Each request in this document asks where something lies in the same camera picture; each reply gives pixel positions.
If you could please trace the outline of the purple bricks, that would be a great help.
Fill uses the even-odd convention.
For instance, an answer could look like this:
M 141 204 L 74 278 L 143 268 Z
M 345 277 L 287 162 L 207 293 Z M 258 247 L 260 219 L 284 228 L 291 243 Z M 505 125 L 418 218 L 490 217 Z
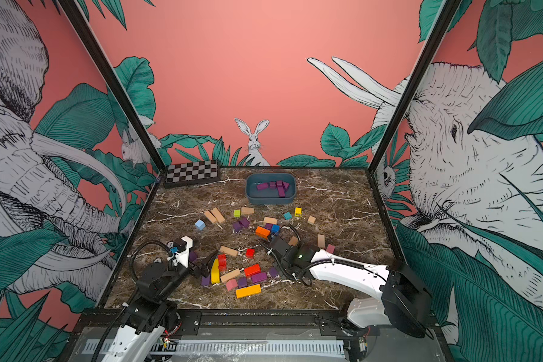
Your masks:
M 232 224 L 232 227 L 234 229 L 234 233 L 239 233 L 250 227 L 250 221 L 247 217 L 240 217 Z

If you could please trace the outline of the teal plastic storage bin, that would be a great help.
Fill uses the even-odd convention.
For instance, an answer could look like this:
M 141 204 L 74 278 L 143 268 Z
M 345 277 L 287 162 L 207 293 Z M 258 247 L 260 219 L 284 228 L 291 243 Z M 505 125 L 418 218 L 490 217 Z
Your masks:
M 278 180 L 291 185 L 285 198 L 278 197 Z M 253 205 L 287 205 L 297 195 L 296 178 L 291 173 L 254 173 L 246 179 L 245 194 Z

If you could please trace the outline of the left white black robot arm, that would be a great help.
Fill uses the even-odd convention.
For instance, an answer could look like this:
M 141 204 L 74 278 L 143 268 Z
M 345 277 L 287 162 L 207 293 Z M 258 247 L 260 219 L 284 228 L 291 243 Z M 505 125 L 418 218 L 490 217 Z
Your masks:
M 141 275 L 135 271 L 135 259 L 143 248 L 159 246 L 167 254 L 166 262 L 151 262 Z M 183 237 L 163 244 L 141 244 L 129 259 L 129 271 L 135 290 L 123 309 L 105 329 L 91 357 L 92 361 L 169 361 L 167 356 L 151 356 L 152 349 L 178 344 L 184 336 L 197 336 L 202 321 L 200 312 L 180 312 L 170 295 L 189 276 L 208 277 L 217 252 L 206 262 L 191 259 L 191 238 Z

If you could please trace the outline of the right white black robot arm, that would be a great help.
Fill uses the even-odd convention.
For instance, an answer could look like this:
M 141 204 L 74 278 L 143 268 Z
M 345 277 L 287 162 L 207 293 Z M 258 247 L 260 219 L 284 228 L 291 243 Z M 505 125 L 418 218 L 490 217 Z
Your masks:
M 372 300 L 354 299 L 342 330 L 351 334 L 368 327 L 392 326 L 415 338 L 431 338 L 428 332 L 432 295 L 422 279 L 404 262 L 375 265 L 336 256 L 313 244 L 295 247 L 278 235 L 263 242 L 284 277 L 312 286 L 327 281 L 366 294 Z

